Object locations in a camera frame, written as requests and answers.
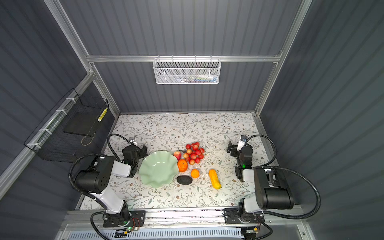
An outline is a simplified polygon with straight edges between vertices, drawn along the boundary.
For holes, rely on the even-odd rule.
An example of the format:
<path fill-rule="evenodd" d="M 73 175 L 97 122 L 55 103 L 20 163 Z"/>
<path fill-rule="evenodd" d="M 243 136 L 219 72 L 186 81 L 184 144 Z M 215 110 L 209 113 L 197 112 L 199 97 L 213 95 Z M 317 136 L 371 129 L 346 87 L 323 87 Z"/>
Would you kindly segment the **green wavy fruit bowl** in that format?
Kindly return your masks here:
<path fill-rule="evenodd" d="M 169 185 L 179 172 L 177 163 L 177 158 L 166 151 L 148 155 L 143 159 L 139 169 L 142 183 L 154 189 Z"/>

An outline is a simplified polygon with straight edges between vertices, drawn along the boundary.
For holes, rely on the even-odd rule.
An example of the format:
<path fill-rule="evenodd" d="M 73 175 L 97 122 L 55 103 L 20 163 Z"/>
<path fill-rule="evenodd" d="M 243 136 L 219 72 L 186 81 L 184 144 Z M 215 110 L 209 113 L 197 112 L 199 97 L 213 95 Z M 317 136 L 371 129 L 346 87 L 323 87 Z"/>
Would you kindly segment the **yellow fake squash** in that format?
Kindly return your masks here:
<path fill-rule="evenodd" d="M 214 189 L 219 190 L 219 189 L 222 188 L 216 170 L 210 169 L 209 170 L 209 177 L 210 177 L 210 180 L 211 180 L 212 187 Z"/>

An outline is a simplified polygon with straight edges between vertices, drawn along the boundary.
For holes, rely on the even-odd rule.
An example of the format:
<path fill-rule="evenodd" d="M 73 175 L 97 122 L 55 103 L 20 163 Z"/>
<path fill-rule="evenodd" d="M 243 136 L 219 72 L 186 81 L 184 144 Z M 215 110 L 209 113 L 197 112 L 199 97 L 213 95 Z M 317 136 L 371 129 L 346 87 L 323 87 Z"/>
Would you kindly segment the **red yellow fake apple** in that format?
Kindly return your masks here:
<path fill-rule="evenodd" d="M 181 158 L 182 158 L 182 152 L 180 152 L 180 151 L 176 151 L 176 152 L 174 152 L 173 153 L 173 156 L 175 157 L 175 158 L 177 158 L 177 160 L 179 161 Z"/>

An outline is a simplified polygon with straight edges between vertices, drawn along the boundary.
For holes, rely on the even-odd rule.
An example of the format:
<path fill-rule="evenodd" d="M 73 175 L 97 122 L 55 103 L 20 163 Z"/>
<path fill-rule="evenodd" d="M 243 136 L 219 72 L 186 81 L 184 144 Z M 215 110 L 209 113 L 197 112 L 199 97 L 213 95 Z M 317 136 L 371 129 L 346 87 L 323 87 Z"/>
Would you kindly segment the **red lychee fruit bunch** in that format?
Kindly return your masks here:
<path fill-rule="evenodd" d="M 186 144 L 184 149 L 177 151 L 182 152 L 181 159 L 185 159 L 190 165 L 199 164 L 205 157 L 205 149 L 201 146 L 200 142 Z"/>

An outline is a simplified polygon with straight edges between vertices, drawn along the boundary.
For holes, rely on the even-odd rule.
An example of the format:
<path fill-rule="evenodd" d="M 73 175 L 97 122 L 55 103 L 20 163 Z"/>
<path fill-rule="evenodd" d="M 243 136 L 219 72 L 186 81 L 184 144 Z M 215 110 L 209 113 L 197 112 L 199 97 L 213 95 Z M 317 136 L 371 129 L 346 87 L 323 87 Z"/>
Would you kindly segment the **small fake orange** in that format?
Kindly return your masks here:
<path fill-rule="evenodd" d="M 191 171 L 191 177 L 192 177 L 192 178 L 197 179 L 199 176 L 200 176 L 200 172 L 199 172 L 199 170 L 197 170 L 197 169 L 193 169 L 193 170 Z"/>

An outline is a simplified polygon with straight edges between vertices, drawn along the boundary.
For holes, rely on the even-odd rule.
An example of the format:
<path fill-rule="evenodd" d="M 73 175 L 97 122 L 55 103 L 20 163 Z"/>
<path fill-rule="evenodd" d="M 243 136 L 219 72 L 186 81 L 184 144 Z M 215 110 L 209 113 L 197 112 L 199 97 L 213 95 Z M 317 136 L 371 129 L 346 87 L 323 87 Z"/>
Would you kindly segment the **large fake orange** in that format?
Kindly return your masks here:
<path fill-rule="evenodd" d="M 180 173 L 184 173 L 188 170 L 189 163 L 185 159 L 180 159 L 177 163 Z"/>

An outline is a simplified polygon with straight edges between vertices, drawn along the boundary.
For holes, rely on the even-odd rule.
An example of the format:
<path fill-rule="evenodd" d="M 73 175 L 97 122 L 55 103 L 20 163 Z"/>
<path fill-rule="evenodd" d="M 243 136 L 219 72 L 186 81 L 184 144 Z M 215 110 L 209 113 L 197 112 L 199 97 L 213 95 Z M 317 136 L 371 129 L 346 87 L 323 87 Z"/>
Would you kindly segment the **dark fake avocado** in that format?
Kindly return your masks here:
<path fill-rule="evenodd" d="M 178 176 L 177 177 L 177 182 L 180 184 L 180 185 L 190 185 L 192 182 L 193 182 L 193 178 L 190 177 L 190 176 Z"/>

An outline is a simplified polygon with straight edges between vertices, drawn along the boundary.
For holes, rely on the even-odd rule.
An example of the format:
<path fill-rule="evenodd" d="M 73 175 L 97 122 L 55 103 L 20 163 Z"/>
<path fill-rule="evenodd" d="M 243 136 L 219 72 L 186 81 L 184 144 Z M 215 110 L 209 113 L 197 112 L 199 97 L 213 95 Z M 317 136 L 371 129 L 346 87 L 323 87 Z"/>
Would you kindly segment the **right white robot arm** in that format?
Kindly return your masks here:
<path fill-rule="evenodd" d="M 282 170 L 254 167 L 253 147 L 246 145 L 244 141 L 237 145 L 229 143 L 227 153 L 236 157 L 237 179 L 255 187 L 254 193 L 239 202 L 239 216 L 261 210 L 290 210 L 294 207 L 294 198 Z"/>

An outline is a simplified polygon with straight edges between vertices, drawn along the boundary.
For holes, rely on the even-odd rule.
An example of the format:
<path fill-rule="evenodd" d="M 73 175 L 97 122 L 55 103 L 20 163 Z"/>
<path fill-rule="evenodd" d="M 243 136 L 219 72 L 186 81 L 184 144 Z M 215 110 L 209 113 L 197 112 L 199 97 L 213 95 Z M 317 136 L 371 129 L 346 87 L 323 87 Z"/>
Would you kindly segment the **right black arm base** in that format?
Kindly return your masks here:
<path fill-rule="evenodd" d="M 265 220 L 262 215 L 241 212 L 238 208 L 225 208 L 221 210 L 227 225 L 236 224 L 259 224 L 260 220 Z"/>

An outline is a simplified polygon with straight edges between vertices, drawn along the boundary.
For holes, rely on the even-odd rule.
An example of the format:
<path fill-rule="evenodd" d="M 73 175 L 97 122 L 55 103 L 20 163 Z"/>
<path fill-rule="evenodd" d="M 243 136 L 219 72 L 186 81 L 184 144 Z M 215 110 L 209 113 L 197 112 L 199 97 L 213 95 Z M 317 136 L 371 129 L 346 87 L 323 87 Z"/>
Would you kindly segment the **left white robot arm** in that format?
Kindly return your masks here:
<path fill-rule="evenodd" d="M 129 216 L 126 202 L 111 187 L 111 179 L 135 176 L 139 160 L 148 156 L 146 146 L 123 149 L 123 160 L 104 154 L 87 154 L 76 159 L 69 170 L 73 189 L 94 200 L 108 215 Z"/>

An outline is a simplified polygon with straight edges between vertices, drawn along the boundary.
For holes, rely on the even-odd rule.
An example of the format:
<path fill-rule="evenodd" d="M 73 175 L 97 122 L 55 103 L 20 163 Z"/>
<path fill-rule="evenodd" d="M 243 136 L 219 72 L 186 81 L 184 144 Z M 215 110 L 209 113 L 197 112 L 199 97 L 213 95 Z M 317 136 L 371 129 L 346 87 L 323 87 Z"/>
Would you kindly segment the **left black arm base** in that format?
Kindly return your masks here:
<path fill-rule="evenodd" d="M 146 211 L 130 211 L 128 216 L 123 214 L 103 214 L 104 228 L 138 228 L 144 225 Z"/>

